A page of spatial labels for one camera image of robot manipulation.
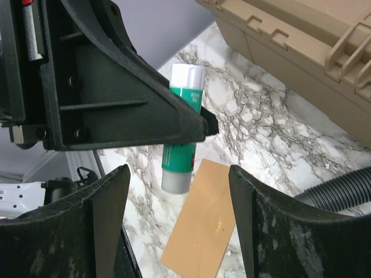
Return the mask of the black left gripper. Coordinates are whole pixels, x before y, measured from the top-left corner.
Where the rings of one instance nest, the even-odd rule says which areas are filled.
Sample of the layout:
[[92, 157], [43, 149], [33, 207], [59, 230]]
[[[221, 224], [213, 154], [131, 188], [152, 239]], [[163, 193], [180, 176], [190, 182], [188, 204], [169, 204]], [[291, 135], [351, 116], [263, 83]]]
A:
[[77, 66], [64, 54], [63, 38], [82, 26], [83, 1], [1, 1], [1, 124], [11, 142], [82, 151], [82, 117], [68, 123], [65, 106], [77, 105], [68, 79]]

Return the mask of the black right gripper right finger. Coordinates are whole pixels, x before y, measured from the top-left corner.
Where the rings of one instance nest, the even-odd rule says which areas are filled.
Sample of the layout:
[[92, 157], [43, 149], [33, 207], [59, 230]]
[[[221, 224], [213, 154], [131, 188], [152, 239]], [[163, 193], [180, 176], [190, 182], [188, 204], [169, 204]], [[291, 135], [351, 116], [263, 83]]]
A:
[[370, 168], [294, 197], [237, 165], [228, 177], [247, 277], [370, 276], [370, 215], [343, 214], [370, 201]]

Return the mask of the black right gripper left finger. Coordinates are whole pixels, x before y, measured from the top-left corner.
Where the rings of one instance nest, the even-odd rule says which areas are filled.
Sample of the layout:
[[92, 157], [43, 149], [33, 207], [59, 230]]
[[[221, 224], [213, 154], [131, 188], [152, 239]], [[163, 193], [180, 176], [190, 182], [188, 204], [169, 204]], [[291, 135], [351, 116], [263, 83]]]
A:
[[1, 277], [113, 277], [128, 165], [66, 197], [1, 220]]

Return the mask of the brown paper envelope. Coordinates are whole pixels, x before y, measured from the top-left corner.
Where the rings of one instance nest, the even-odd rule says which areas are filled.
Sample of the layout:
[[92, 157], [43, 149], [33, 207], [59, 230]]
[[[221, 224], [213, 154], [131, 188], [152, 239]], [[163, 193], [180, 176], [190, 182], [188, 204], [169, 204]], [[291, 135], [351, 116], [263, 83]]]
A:
[[229, 167], [203, 159], [161, 262], [181, 277], [216, 277], [235, 227]]

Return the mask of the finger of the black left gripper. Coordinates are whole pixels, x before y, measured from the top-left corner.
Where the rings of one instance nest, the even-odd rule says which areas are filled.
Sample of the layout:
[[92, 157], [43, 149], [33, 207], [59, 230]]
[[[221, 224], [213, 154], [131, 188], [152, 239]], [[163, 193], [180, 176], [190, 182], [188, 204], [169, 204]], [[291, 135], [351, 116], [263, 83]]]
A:
[[83, 150], [203, 141], [206, 120], [136, 53], [119, 7], [83, 2], [82, 26], [63, 38], [63, 53], [77, 66], [68, 79], [77, 105], [61, 112], [68, 123], [82, 117]]
[[205, 107], [201, 107], [201, 116], [206, 120], [207, 129], [206, 136], [214, 136], [219, 133], [219, 123], [214, 113], [207, 110]]

